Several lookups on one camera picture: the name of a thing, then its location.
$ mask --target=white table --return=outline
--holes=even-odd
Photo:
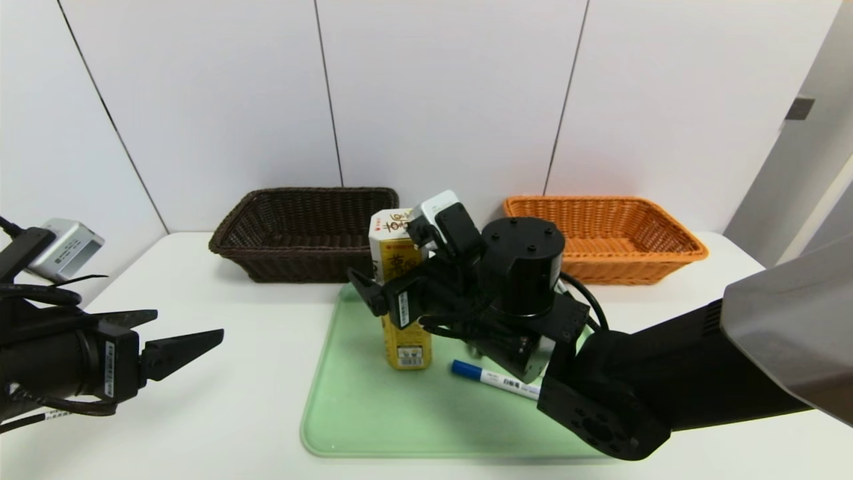
[[[853,429],[815,411],[678,432],[641,462],[314,457],[299,422],[340,285],[254,284],[207,250],[209,237],[164,238],[89,311],[158,308],[160,318],[138,329],[143,340],[223,327],[223,344],[150,382],[115,417],[71,416],[4,435],[3,480],[850,478]],[[710,258],[658,285],[592,289],[612,328],[633,332],[684,313],[761,270],[729,240],[699,237]]]

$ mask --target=marker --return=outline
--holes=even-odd
[[[513,392],[516,395],[526,396],[532,400],[539,400],[539,387],[537,385],[521,383],[516,378],[490,372],[464,361],[453,360],[453,363],[450,365],[450,371],[460,377],[471,378],[480,383],[485,383],[492,387],[506,390],[507,392]]]

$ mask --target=brown wicker basket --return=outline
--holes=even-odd
[[[656,284],[708,256],[677,220],[642,198],[513,196],[503,209],[554,222],[566,237],[563,271],[587,284]]]
[[[370,217],[398,204],[387,188],[255,190],[225,217],[209,248],[255,282],[346,283],[350,266],[373,275]]]

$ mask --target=juice box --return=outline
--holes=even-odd
[[[370,219],[370,254],[374,276],[380,284],[423,262],[424,255],[406,232],[410,211],[409,208],[381,210]],[[398,330],[388,315],[380,318],[388,364],[398,370],[427,368],[432,362],[432,335],[417,322],[405,330]]]

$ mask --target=green cutting mat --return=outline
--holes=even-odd
[[[603,457],[535,401],[452,375],[453,359],[505,373],[440,337],[429,368],[392,369],[379,319],[345,286],[305,406],[302,443],[321,457]]]

